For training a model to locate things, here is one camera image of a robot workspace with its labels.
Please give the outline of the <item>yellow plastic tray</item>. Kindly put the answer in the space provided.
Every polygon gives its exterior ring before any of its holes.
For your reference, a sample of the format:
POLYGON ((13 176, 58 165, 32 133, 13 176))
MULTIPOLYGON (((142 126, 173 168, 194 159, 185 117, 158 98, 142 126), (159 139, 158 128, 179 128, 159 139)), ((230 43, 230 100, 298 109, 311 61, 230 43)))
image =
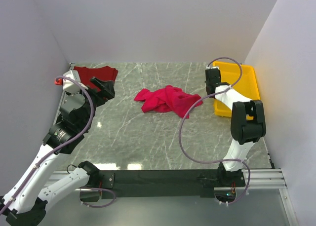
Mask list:
MULTIPOLYGON (((239 78, 240 70, 236 64, 215 61, 211 67, 219 68, 222 82, 233 84, 239 78)), ((234 86, 234 89, 245 97, 259 100, 260 94, 253 67, 248 65, 241 65, 241 67, 242 76, 240 81, 234 86)), ((214 101, 214 112, 217 116, 231 117, 232 115, 232 111, 218 100, 214 101)))

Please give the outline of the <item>pink t shirt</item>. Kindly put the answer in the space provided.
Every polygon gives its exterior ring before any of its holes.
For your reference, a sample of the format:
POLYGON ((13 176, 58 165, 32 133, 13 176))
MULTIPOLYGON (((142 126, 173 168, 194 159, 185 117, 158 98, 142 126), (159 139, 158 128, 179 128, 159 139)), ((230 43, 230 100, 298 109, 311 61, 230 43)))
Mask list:
POLYGON ((189 108, 201 97, 198 94, 185 93, 181 88, 167 85, 165 88, 150 91, 143 88, 134 101, 143 102, 143 113, 155 111, 157 113, 174 112, 183 118, 189 108))

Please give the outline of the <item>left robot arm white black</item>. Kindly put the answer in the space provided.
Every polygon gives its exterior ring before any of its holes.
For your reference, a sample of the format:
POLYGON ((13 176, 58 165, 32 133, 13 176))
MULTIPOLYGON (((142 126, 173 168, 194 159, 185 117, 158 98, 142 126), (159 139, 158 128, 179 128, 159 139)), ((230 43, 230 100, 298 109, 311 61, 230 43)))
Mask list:
POLYGON ((0 213, 11 226, 37 226, 49 209, 78 188, 101 195, 111 193, 112 184, 105 185, 100 170, 92 163, 80 163, 74 171, 50 186, 45 184, 91 127, 95 110, 114 98, 114 82, 92 77, 91 89, 79 79, 63 75, 55 83, 62 85, 66 99, 59 108, 57 122, 51 126, 35 159, 17 184, 0 198, 0 213))

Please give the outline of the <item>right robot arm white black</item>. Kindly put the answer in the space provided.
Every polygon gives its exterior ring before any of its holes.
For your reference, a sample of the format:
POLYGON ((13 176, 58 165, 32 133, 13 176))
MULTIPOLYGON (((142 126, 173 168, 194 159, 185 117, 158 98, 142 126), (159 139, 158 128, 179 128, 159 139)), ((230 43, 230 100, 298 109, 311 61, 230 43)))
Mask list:
POLYGON ((206 92, 215 94, 215 99, 231 111, 232 142, 217 169, 217 182, 228 186, 242 177, 243 161, 250 149, 266 134, 264 107, 261 100, 252 100, 241 95, 227 82, 221 81, 218 67, 205 70, 206 92))

